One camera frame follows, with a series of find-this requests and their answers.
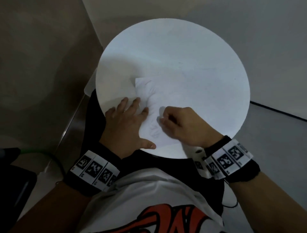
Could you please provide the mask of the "white paper sheet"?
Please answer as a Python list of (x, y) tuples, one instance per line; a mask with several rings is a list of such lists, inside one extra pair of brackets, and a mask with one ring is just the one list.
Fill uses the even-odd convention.
[(149, 114), (142, 123), (139, 136), (155, 143), (157, 148), (179, 144), (179, 140), (169, 137), (157, 122), (159, 107), (190, 107), (191, 100), (184, 76), (155, 76), (135, 80), (136, 95), (140, 97), (140, 107), (148, 107)]

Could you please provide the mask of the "person's right forearm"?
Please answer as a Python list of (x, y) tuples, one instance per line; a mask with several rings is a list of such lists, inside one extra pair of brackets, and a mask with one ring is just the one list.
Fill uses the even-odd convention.
[(307, 233), (307, 211), (267, 175), (229, 184), (256, 233)]

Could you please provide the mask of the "person's left forearm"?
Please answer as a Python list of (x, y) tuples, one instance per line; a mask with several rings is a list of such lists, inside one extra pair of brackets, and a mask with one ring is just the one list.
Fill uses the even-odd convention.
[(74, 233), (91, 199), (60, 182), (8, 233)]

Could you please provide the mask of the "white t-shirt with orange print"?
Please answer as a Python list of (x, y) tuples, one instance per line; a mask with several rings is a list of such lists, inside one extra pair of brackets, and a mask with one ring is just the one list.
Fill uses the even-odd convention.
[(143, 169), (94, 197), (78, 233), (222, 233), (205, 198), (159, 169)]

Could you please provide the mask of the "black bag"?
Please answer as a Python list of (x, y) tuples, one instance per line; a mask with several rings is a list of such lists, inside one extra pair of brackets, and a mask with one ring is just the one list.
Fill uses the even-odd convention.
[(19, 148), (0, 149), (1, 231), (17, 222), (37, 182), (36, 173), (12, 165), (19, 155)]

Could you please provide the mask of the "black wristband with marker tags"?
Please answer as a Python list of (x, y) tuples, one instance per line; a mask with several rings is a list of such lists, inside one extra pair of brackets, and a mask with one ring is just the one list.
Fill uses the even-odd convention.
[(119, 175), (119, 169), (97, 153), (88, 150), (64, 177), (64, 183), (82, 195), (92, 197), (108, 192)]
[(196, 153), (193, 161), (201, 177), (228, 183), (248, 182), (260, 173), (253, 155), (228, 136), (204, 149), (203, 153)]

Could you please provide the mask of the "person's right hand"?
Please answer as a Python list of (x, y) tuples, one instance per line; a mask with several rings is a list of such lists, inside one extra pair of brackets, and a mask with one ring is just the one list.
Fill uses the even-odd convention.
[(180, 142), (201, 148), (208, 148), (224, 138), (217, 130), (203, 120), (192, 108), (180, 108), (178, 113), (180, 130), (177, 137)]

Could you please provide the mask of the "person's left hand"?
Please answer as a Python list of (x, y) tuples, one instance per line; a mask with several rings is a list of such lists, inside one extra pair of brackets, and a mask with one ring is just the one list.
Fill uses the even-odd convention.
[(139, 150), (139, 130), (146, 120), (149, 110), (145, 107), (139, 114), (129, 115), (128, 98), (125, 97), (116, 107), (113, 119), (106, 120), (105, 129), (99, 142), (120, 159), (129, 157)]

